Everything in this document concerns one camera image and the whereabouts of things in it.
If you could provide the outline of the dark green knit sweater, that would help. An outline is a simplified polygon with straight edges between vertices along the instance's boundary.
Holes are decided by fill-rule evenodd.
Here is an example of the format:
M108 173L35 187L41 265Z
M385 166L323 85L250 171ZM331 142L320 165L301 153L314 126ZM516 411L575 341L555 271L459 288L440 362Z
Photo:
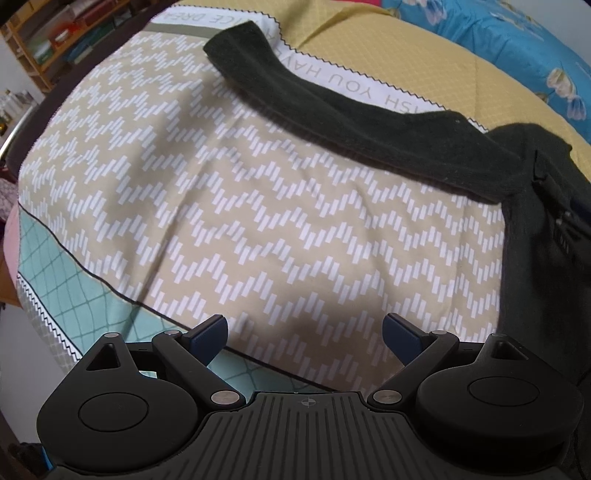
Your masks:
M568 197L590 208L570 146L535 124L483 133L453 111L399 114L287 69L252 22L214 35L205 53L250 104L288 131L452 193L500 205L505 220L499 326L562 370L590 363L590 257L566 258L532 186L535 151Z

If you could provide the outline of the blue floral duvet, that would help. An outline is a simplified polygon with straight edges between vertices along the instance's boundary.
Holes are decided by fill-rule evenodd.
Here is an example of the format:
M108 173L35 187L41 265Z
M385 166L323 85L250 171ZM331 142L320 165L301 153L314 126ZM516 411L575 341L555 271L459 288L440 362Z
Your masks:
M395 17L471 51L590 139L590 65L508 1L383 1Z

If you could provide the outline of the patterned beige yellow bed sheet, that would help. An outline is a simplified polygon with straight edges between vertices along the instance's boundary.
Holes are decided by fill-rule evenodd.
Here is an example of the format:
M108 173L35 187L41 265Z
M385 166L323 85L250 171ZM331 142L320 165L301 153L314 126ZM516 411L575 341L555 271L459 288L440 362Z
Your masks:
M369 393L401 369L390 313L465 342L504 333L501 206L280 126L204 50L248 22L308 82L399 114L453 111L483 133L538 125L588 180L589 145L540 98L388 13L156 8L58 84L20 145L14 282L62 368L106 332L144 341L221 314L243 392L290 376Z

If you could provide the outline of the wooden shelf unit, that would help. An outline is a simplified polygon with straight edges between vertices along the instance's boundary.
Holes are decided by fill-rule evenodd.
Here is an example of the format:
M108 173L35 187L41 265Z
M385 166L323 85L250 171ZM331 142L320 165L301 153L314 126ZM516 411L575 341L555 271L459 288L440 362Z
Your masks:
M135 16L146 1L26 1L1 37L44 94L92 47Z

